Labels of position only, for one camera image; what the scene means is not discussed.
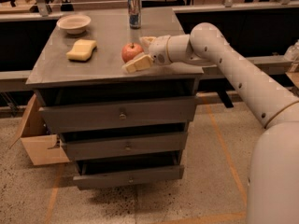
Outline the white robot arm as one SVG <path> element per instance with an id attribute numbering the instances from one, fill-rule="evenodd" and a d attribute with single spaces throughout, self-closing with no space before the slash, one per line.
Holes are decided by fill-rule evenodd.
<path id="1" fill-rule="evenodd" d="M 211 23 L 188 35 L 140 40 L 147 52 L 125 63 L 127 73 L 171 63 L 218 66 L 265 127 L 251 155 L 247 224 L 299 224 L 299 98 L 235 51 Z"/>

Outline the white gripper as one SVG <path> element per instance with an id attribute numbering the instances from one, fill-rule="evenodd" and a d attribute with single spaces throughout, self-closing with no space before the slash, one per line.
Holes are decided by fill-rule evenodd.
<path id="1" fill-rule="evenodd" d="M 149 55 L 140 53 L 132 60 L 124 64 L 121 68 L 126 73 L 134 73 L 146 70 L 156 65 L 169 65 L 170 59 L 167 51 L 167 43 L 170 39 L 169 35 L 158 36 L 141 36 L 140 44 L 144 49 L 149 48 Z"/>

